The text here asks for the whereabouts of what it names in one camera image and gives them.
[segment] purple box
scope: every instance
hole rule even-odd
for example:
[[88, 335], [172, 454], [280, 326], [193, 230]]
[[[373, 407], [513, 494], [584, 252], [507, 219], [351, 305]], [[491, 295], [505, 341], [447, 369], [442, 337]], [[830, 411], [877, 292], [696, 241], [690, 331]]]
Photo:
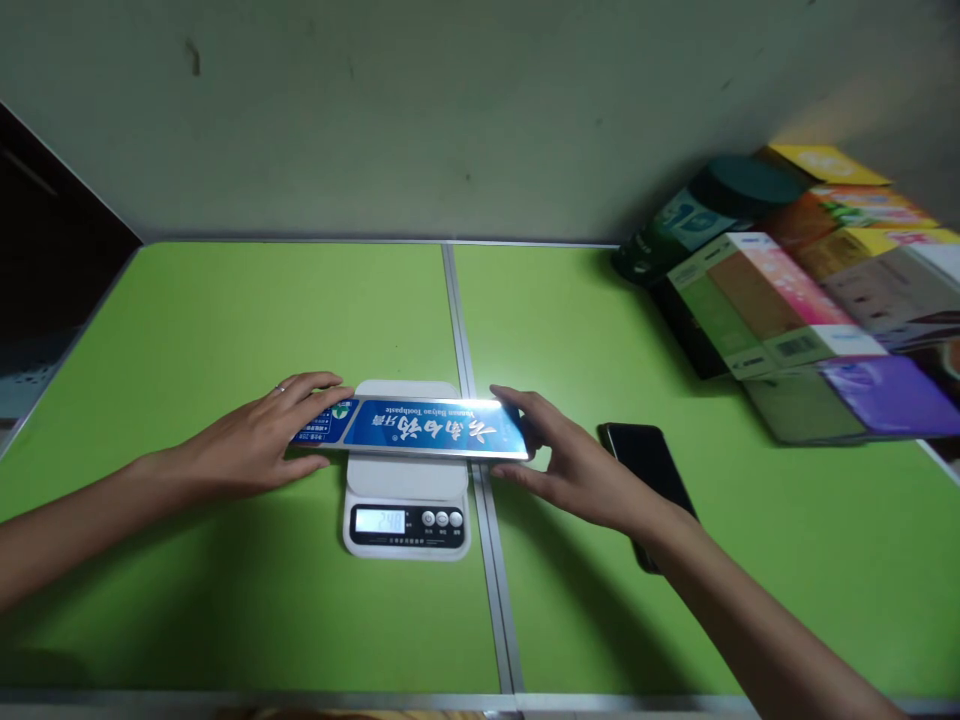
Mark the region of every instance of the purple box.
[[847, 444], [960, 435], [960, 411], [910, 358], [815, 368], [744, 387], [773, 434], [793, 444]]

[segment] wall stain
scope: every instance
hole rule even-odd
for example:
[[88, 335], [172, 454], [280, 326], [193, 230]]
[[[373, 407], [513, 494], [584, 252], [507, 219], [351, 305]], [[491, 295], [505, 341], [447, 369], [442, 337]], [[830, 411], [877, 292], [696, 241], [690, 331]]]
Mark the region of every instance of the wall stain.
[[183, 49], [190, 58], [190, 74], [194, 77], [200, 77], [200, 51], [192, 38], [183, 41]]

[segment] white scale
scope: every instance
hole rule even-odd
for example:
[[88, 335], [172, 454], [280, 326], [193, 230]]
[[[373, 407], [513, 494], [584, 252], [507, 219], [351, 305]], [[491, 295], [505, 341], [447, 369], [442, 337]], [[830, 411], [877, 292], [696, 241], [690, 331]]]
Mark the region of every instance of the white scale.
[[[357, 395], [458, 398], [450, 383], [365, 380]], [[467, 461], [351, 452], [343, 542], [357, 557], [460, 560], [470, 549]]]

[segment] smartphone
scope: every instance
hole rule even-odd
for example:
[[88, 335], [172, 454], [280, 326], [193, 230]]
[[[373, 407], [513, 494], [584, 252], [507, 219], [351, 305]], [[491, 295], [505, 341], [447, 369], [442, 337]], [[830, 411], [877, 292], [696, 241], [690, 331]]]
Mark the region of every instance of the smartphone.
[[[605, 423], [599, 430], [600, 441], [630, 472], [642, 478], [667, 500], [679, 505], [694, 518], [697, 517], [660, 428], [653, 425]], [[640, 567], [649, 573], [663, 574], [647, 551], [636, 542], [633, 543], [633, 551]]]

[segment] human hand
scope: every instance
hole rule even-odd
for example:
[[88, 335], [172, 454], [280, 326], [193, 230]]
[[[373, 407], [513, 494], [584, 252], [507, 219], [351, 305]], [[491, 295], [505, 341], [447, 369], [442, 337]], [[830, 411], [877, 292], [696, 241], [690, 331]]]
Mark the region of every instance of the human hand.
[[144, 473], [176, 485], [192, 500], [243, 497], [282, 487], [330, 465], [323, 455], [295, 460], [284, 460], [283, 455], [307, 423], [353, 396], [351, 387], [334, 387], [342, 382], [329, 372], [293, 375], [186, 442], [137, 462]]
[[491, 385], [500, 400], [520, 408], [529, 449], [552, 449], [545, 473], [519, 464], [493, 468], [496, 477], [525, 487], [561, 510], [643, 541], [680, 508], [664, 500], [607, 452], [582, 427], [535, 392]]

